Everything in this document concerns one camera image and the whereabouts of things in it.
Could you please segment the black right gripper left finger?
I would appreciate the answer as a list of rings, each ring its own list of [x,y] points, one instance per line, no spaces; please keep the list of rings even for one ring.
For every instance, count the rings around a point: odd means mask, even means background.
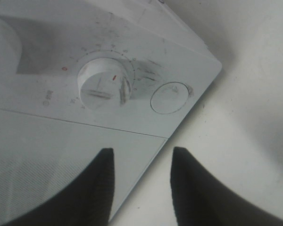
[[[114,150],[103,148],[66,188],[7,225],[106,226],[114,192]]]

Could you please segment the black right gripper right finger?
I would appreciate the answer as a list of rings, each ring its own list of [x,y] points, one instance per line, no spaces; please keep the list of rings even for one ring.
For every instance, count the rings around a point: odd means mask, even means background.
[[[186,148],[173,149],[170,186],[179,226],[283,226],[222,184]]]

